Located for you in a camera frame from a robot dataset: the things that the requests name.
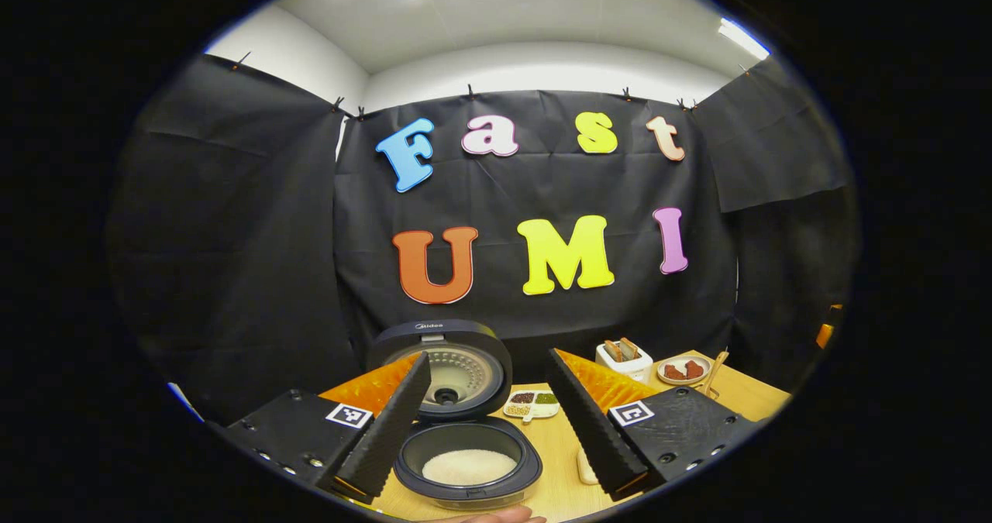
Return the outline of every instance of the red food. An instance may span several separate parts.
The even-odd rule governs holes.
[[[687,379],[685,377],[685,374],[681,373],[679,371],[679,369],[677,369],[676,367],[674,367],[673,364],[666,364],[665,365],[665,378],[669,378],[670,380],[684,380],[684,379]]]
[[[694,360],[690,360],[685,363],[685,373],[688,375],[688,379],[699,378],[702,375],[702,366],[696,364]]]

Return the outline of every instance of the uncooked rice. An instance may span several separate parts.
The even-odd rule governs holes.
[[[456,449],[432,457],[424,463],[421,474],[427,480],[441,484],[470,487],[505,477],[516,466],[517,462],[503,453],[486,449]]]

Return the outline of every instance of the ceiling light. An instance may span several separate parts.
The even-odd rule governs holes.
[[[716,32],[726,36],[727,39],[733,40],[734,43],[740,44],[744,50],[754,54],[758,60],[765,60],[768,57],[769,51],[765,50],[765,47],[761,46],[761,43],[752,39],[744,29],[729,21],[729,19],[721,18],[720,29],[716,29]]]

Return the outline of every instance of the sectioned dish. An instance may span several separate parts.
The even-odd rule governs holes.
[[[510,395],[503,406],[503,414],[508,417],[524,418],[524,424],[532,418],[553,417],[559,412],[555,394],[545,390],[523,390]]]

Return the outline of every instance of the orange letter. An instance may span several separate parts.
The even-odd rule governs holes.
[[[479,231],[470,226],[447,229],[442,238],[451,245],[451,280],[435,285],[428,278],[428,245],[433,234],[408,230],[393,237],[400,250],[400,285],[408,297],[422,304],[451,304],[464,298],[472,288],[472,240]]]

